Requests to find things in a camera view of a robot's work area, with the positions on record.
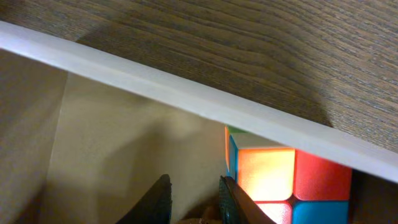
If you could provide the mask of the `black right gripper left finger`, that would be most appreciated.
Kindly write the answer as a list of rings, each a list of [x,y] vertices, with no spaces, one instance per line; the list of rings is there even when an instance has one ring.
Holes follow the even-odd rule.
[[[172,184],[164,174],[116,224],[170,224],[171,216]]]

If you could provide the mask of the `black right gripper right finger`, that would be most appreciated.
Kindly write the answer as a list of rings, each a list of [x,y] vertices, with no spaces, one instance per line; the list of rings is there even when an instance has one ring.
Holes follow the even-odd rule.
[[[275,224],[229,176],[220,177],[219,205],[223,224]]]

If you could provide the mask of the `white cardboard box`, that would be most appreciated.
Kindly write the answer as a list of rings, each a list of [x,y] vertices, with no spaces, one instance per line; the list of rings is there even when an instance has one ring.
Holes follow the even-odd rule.
[[[334,128],[1,23],[1,222],[115,223],[162,174],[172,220],[227,170],[224,126],[357,170],[353,223],[397,222],[397,154]]]

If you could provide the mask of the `multicolour puzzle cube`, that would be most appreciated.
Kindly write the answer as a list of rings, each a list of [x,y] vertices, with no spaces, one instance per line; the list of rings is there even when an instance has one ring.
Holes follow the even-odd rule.
[[[347,224],[352,170],[225,126],[227,175],[275,223]]]

